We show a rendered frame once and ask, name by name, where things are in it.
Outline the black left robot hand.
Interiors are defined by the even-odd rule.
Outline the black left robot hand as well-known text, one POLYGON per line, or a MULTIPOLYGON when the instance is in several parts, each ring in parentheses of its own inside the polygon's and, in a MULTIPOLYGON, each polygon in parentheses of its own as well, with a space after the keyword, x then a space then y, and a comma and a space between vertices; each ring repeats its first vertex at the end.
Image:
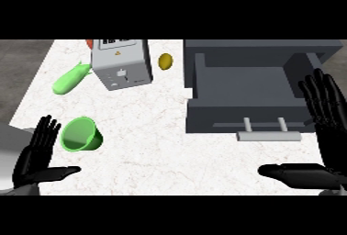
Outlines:
POLYGON ((12 172, 14 187, 20 188, 45 182, 64 180, 71 174, 79 173, 79 166, 51 167, 54 147, 58 140, 61 124, 52 116, 42 117, 31 141, 26 146, 12 172))

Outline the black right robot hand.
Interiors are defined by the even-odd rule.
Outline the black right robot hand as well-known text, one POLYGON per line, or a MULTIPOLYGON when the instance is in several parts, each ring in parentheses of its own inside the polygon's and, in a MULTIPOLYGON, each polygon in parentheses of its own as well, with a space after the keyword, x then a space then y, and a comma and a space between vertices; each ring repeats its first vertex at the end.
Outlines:
POLYGON ((347 100, 333 76, 321 69, 299 86, 315 123, 322 165, 265 164, 257 172, 296 189, 347 190, 347 100))

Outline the green cup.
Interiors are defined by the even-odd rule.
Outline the green cup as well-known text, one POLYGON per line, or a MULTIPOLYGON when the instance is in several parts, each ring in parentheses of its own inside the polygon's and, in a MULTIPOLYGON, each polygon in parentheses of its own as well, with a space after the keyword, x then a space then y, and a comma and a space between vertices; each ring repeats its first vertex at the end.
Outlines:
POLYGON ((65 151, 95 151, 104 143, 104 136, 89 117, 76 118, 61 132, 61 146, 65 151))

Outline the dark grey drawer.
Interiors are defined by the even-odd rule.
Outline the dark grey drawer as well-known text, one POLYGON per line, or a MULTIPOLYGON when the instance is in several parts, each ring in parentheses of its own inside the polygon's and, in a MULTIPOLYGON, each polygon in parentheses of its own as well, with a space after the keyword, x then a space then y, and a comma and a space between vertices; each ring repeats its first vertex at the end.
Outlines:
POLYGON ((280 67, 210 67, 206 55, 194 60, 188 133, 237 133, 251 120, 256 131, 278 131, 285 119, 291 131, 315 131, 299 83, 322 67, 318 55, 297 53, 280 67))

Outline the green cucumber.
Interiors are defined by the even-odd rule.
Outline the green cucumber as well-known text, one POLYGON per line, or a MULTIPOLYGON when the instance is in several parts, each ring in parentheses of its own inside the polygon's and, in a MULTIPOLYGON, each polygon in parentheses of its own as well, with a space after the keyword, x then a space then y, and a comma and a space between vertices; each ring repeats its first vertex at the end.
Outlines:
POLYGON ((92 66, 82 62, 77 66, 58 78, 54 83, 54 93, 67 95, 80 84, 88 75, 92 74, 92 66))

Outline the dark grey cabinet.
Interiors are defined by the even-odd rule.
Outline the dark grey cabinet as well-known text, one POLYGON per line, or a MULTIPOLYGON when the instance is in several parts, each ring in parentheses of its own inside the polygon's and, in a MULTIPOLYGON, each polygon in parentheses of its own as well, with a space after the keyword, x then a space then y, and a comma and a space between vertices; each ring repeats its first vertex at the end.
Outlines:
POLYGON ((184 41, 185 87, 192 88, 195 55, 209 67, 285 68, 296 56, 313 54, 319 67, 342 49, 339 39, 186 39, 184 41))

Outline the grey toaster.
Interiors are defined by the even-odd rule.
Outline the grey toaster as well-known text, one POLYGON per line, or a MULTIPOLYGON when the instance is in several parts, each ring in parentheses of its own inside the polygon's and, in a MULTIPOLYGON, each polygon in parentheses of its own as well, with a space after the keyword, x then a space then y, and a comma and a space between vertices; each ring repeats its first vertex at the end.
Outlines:
POLYGON ((153 83, 147 39, 95 39, 92 69, 110 91, 153 83))

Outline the yellow lemon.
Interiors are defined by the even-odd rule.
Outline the yellow lemon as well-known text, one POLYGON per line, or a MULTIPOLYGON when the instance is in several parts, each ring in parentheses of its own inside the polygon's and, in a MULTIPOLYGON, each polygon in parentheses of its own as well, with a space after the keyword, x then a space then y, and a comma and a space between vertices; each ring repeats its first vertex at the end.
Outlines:
POLYGON ((175 59, 169 53, 163 53, 158 57, 158 67, 161 70, 169 70, 173 66, 175 59))

